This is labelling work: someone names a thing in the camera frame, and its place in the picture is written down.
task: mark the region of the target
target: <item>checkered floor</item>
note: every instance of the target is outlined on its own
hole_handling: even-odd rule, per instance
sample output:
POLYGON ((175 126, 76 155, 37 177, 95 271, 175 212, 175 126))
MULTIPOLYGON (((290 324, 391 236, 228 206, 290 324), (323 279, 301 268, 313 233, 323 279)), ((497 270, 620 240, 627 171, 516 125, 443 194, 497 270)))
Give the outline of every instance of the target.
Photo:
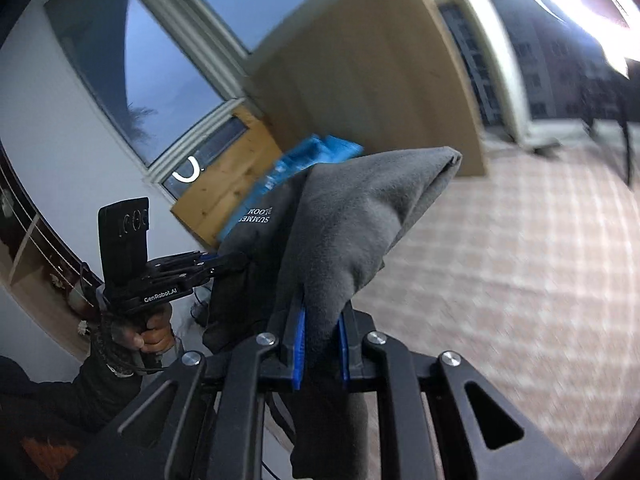
POLYGON ((354 307, 412 350, 459 351, 591 480, 640 415, 637 197, 616 143, 487 147, 490 176, 453 181, 354 307))

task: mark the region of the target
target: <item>chair leg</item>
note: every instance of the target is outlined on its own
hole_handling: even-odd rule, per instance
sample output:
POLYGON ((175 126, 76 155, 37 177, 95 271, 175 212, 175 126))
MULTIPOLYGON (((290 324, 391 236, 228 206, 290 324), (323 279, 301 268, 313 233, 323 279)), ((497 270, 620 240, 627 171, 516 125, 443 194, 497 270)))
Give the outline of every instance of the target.
POLYGON ((625 138, 625 148, 626 148, 626 186, 631 189, 631 185, 633 183, 633 173, 634 173, 634 148, 632 145, 631 134, 629 132, 629 121, 628 114, 626 110, 626 101, 622 92, 618 91, 617 93, 617 101, 618 101, 618 110, 620 111, 620 115, 618 117, 618 124, 622 128, 622 135, 625 138))
POLYGON ((622 126, 622 134, 625 136, 626 145, 626 186, 631 189, 634 179, 634 147, 631 142, 627 121, 622 126))
POLYGON ((584 122, 588 136, 594 136, 593 131, 593 109, 591 107, 591 100, 589 98, 589 93, 587 92, 586 87, 586 78, 581 76, 580 78, 580 104, 582 105, 582 122, 584 122))

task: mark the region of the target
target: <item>palm tree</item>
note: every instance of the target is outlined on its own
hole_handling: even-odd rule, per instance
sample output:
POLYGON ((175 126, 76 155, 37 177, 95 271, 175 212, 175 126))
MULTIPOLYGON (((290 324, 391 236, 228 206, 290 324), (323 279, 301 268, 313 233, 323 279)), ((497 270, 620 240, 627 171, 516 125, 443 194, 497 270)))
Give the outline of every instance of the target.
POLYGON ((146 106, 134 106, 133 103, 129 103, 127 109, 129 110, 129 117, 131 119, 129 138, 131 140, 142 141, 148 139, 149 134, 143 129, 145 118, 156 115, 158 111, 146 106))

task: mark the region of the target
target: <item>building outside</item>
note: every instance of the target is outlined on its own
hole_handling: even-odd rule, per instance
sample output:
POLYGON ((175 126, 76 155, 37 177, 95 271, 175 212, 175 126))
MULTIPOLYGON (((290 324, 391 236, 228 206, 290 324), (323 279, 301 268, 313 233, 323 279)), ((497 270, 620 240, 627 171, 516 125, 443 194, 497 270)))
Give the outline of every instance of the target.
POLYGON ((492 0, 513 44, 533 119, 585 118, 582 94, 595 99, 598 118, 618 116, 612 71, 595 39, 550 0, 492 0))
POLYGON ((484 55, 469 22, 456 5, 441 6, 440 13, 462 54, 462 61, 478 101, 482 123, 484 126, 503 124, 494 84, 489 77, 484 55))

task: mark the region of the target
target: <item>gray towel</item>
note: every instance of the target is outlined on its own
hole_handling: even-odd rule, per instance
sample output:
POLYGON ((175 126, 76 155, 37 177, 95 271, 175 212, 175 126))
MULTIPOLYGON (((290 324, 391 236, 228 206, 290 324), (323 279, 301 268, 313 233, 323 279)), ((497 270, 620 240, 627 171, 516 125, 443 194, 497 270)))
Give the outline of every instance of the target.
POLYGON ((306 307, 302 389, 283 396, 296 441, 296 478, 367 477, 367 411, 340 383, 337 321, 460 166, 450 148, 404 150, 316 164, 265 195, 219 253, 243 251, 245 273, 215 283, 204 344, 218 352, 258 333, 301 292, 306 307))

